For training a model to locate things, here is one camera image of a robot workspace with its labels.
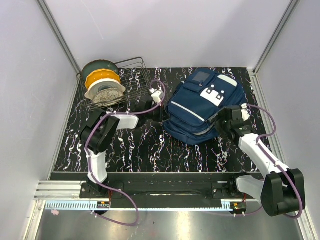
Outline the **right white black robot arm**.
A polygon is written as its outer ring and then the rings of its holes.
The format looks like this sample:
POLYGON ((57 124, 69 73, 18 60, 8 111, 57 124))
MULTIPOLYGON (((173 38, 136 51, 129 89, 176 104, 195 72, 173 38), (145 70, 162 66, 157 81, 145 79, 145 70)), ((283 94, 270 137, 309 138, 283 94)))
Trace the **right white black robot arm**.
POLYGON ((298 219, 306 207, 304 175, 285 165, 264 145, 248 123, 248 108, 248 104, 222 108, 214 126, 220 136, 227 137, 250 158, 264 180, 240 174, 227 185, 228 195, 236 199, 247 194, 258 200, 271 217, 298 219))

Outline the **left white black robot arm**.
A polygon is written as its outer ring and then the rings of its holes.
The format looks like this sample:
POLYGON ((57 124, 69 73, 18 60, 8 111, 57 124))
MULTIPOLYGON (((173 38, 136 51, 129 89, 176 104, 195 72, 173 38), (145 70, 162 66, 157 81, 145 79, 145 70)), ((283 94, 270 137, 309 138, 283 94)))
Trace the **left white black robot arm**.
POLYGON ((116 132, 140 128, 148 120, 161 121, 165 95, 165 90, 152 88, 149 95, 140 98, 134 112, 107 112, 96 108, 90 113, 80 130, 80 140, 84 143, 88 160, 86 184, 95 197, 103 198, 108 193, 108 186, 104 183, 108 178, 106 152, 116 132))

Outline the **navy blue student backpack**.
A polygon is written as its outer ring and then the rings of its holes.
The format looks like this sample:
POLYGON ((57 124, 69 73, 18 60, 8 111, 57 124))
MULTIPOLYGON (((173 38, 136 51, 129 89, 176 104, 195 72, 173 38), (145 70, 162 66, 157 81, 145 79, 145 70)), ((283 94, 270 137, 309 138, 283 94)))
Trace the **navy blue student backpack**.
POLYGON ((235 79, 208 68, 199 68, 175 89, 166 106, 164 130, 173 138, 198 145, 218 137, 215 117, 224 107, 246 102, 235 79))

